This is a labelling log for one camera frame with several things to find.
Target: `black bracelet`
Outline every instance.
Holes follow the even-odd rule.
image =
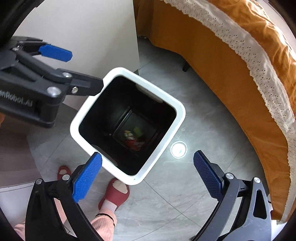
[[[104,215],[104,216],[107,216],[107,217],[111,218],[111,219],[112,219],[112,221],[113,221],[114,228],[115,228],[114,219],[113,219],[113,218],[112,218],[110,215],[108,215],[108,214],[105,214],[105,213],[98,213],[98,214],[96,215],[96,217],[97,217],[97,216],[99,216],[99,215]]]

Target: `red slipper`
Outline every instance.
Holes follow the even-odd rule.
[[[115,189],[113,187],[113,182],[115,182],[116,180],[118,180],[116,177],[113,178],[108,186],[107,186],[107,189],[106,189],[106,193],[104,195],[104,197],[101,199],[101,201],[99,202],[99,210],[101,210],[102,208],[102,205],[103,205],[103,202],[105,201],[105,199],[109,200],[110,202],[114,203],[118,209],[118,207],[120,205],[122,205],[129,197],[129,186],[126,185],[127,189],[128,189],[128,192],[127,193],[122,193],[120,191],[118,191],[117,189]]]
[[[63,177],[63,175],[65,175],[65,174],[60,174],[60,171],[61,170],[66,170],[66,173],[65,174],[69,174],[69,175],[72,174],[71,171],[70,171],[70,169],[69,169],[69,167],[67,167],[67,166],[60,166],[59,169],[58,169],[58,171],[57,171],[57,179],[58,180],[60,180]]]

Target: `white wall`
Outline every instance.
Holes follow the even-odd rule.
[[[15,35],[43,39],[73,52],[67,63],[38,56],[54,68],[103,78],[114,67],[139,68],[133,0],[45,0]],[[85,97],[64,103],[79,109]]]

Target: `bed leg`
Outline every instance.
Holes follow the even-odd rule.
[[[183,70],[184,72],[187,72],[187,70],[188,70],[189,68],[190,68],[190,65],[189,65],[189,63],[186,61],[185,64],[184,64],[184,66],[183,66],[183,69],[182,69],[182,70]]]

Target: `white lace trim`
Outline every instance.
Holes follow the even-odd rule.
[[[296,197],[296,122],[287,92],[259,43],[227,14],[206,0],[162,0],[198,20],[247,64],[271,116],[288,143],[291,185],[281,222],[287,220]]]

